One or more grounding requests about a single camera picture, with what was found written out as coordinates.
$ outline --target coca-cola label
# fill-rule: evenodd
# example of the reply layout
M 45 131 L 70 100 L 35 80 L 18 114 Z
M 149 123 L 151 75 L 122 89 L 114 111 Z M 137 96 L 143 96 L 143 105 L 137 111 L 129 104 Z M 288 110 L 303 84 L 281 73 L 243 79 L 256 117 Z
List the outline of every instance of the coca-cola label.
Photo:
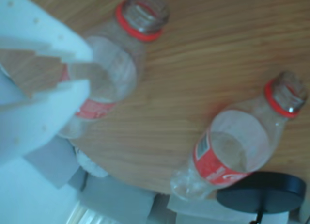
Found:
M 238 172 L 225 166 L 214 153 L 208 136 L 208 133 L 203 135 L 193 151 L 193 160 L 202 178 L 213 185 L 225 186 L 250 174 Z
M 200 176 L 216 186 L 229 186 L 261 168 L 269 159 L 268 135 L 251 114 L 227 110 L 213 120 L 193 151 Z M 240 171 L 226 165 L 240 167 Z
M 68 74 L 67 67 L 63 68 L 61 81 L 69 81 L 70 77 Z M 84 119 L 98 119 L 107 115 L 111 111 L 116 103 L 100 103 L 91 99 L 87 99 L 82 107 L 76 113 L 76 116 L 79 116 Z

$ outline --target plastic bottle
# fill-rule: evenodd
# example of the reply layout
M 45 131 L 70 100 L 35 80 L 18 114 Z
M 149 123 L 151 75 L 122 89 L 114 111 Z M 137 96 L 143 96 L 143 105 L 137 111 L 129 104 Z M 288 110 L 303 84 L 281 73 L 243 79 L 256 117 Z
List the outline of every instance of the plastic bottle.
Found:
M 162 0 L 126 0 L 113 19 L 86 34 L 94 62 L 68 64 L 62 80 L 89 79 L 91 96 L 60 136 L 80 137 L 89 123 L 104 117 L 132 93 L 144 68 L 145 43 L 161 35 L 168 19 L 169 10 Z
M 171 178 L 182 199 L 204 199 L 264 166 L 287 120 L 297 117 L 307 89 L 293 72 L 271 80 L 257 98 L 222 110 L 198 140 L 186 165 Z

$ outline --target round table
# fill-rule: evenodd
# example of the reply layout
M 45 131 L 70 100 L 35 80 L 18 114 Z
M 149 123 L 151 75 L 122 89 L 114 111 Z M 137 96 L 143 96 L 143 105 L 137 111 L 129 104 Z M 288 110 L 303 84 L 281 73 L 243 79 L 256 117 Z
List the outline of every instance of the round table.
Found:
M 122 0 L 33 0 L 78 33 Z M 170 177 L 227 104 L 251 98 L 282 70 L 310 88 L 310 0 L 167 0 L 171 18 L 149 44 L 137 90 L 73 143 L 116 178 L 170 193 Z M 0 51 L 26 93 L 55 86 L 62 65 Z M 264 170 L 310 181 L 310 105 L 288 123 Z

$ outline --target red label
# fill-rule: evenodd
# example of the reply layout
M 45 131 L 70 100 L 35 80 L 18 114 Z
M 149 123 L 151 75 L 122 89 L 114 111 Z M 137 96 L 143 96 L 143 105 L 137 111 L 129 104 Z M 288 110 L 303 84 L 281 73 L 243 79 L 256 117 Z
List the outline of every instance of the red label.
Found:
M 208 131 L 194 148 L 193 160 L 200 176 L 213 185 L 229 186 L 250 175 L 228 168 L 217 158 Z
M 69 74 L 67 67 L 65 66 L 62 72 L 61 81 L 69 81 Z M 100 103 L 91 99 L 85 101 L 79 111 L 76 113 L 76 116 L 82 117 L 84 119 L 98 119 L 107 115 L 109 111 L 113 109 L 116 103 Z

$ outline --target bottle neck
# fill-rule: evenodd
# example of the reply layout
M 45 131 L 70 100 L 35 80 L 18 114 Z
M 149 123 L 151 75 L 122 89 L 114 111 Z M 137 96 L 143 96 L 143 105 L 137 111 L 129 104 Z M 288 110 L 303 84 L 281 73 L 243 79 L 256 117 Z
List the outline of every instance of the bottle neck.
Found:
M 169 10 L 162 0 L 126 0 L 116 10 L 121 27 L 142 41 L 153 41 L 168 22 Z
M 286 118 L 295 118 L 305 104 L 308 93 L 293 72 L 283 72 L 265 87 L 265 97 L 271 107 Z

